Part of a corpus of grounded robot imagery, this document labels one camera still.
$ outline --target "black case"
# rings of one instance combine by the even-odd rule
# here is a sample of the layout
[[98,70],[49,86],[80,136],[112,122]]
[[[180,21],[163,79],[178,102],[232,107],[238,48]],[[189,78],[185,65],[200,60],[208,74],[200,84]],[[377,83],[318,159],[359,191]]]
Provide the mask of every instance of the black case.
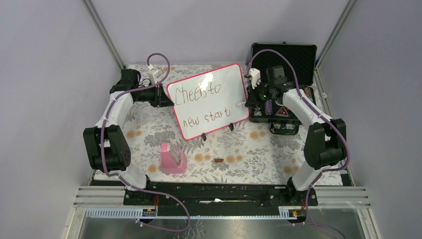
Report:
[[[292,64],[300,88],[308,88],[310,90],[310,99],[315,103],[314,90],[311,87],[314,81],[315,58],[317,55],[317,46],[315,45],[292,45],[292,44],[263,44],[254,43],[251,47],[251,57],[260,50],[272,49],[281,53]],[[293,72],[289,65],[278,55],[272,52],[262,52],[252,62],[252,68],[261,71],[261,82],[267,83],[267,68],[280,66],[284,67],[284,73],[288,81],[294,80]],[[270,123],[270,131],[274,134],[296,134],[299,131],[300,121],[292,111],[288,110],[288,117],[276,116],[276,112],[281,108],[274,101],[272,101],[273,114],[271,116],[265,115],[265,103],[262,104],[262,116],[255,116],[254,110],[251,110],[249,120],[251,122]],[[281,127],[286,127],[287,124],[294,125],[293,129],[277,129],[274,124],[281,124]]]

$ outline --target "floral tablecloth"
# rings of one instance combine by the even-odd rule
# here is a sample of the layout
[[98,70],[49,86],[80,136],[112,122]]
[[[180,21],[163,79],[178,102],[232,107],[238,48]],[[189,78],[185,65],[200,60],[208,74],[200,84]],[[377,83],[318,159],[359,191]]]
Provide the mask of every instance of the floral tablecloth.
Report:
[[[173,65],[163,84],[166,87],[170,82],[218,67],[220,65]],[[145,65],[129,68],[139,70],[142,78],[146,78]],[[316,92],[315,96],[320,107],[319,94]],[[245,120],[236,123],[234,131],[222,128],[207,134],[205,142],[200,137],[185,141],[172,107],[153,108],[149,103],[136,102],[122,130],[132,153],[132,163],[152,181],[286,184],[305,161],[302,150],[307,131],[302,126],[296,135],[273,135],[268,124]],[[160,171],[163,142],[171,142],[185,152],[186,173],[166,175]],[[215,158],[223,158],[224,162],[215,163]],[[106,176],[97,171],[95,179],[104,180]],[[342,182],[340,174],[333,172],[323,174],[316,184],[342,185]]]

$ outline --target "glass panel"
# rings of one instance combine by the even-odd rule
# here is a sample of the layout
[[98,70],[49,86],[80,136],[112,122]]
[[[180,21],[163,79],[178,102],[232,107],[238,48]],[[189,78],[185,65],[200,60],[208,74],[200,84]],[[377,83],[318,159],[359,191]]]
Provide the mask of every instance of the glass panel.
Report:
[[[338,228],[347,238],[364,239],[358,215],[353,209],[313,209],[313,218],[319,223]],[[242,239],[274,239],[274,238],[312,238],[326,239],[313,225],[288,225],[286,220],[192,220],[191,227],[181,233],[166,232],[146,226],[140,227],[130,219],[86,218],[81,232],[81,239],[108,238],[242,238]],[[156,226],[183,228],[185,220],[155,220]],[[327,230],[335,237],[336,232]]]

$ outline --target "pink object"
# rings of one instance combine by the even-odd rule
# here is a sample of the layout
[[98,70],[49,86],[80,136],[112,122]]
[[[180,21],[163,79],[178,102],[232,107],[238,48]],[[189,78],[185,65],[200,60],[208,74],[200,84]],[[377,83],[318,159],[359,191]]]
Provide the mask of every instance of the pink object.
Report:
[[165,174],[185,173],[186,154],[172,143],[161,144],[161,171]]

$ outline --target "red triangle sticker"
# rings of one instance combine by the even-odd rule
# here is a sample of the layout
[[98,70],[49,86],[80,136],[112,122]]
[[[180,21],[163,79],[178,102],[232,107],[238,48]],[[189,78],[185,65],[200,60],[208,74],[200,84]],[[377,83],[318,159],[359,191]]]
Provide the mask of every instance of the red triangle sticker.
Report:
[[281,106],[281,108],[277,111],[276,116],[290,117],[289,113],[287,112],[286,107],[284,106]]

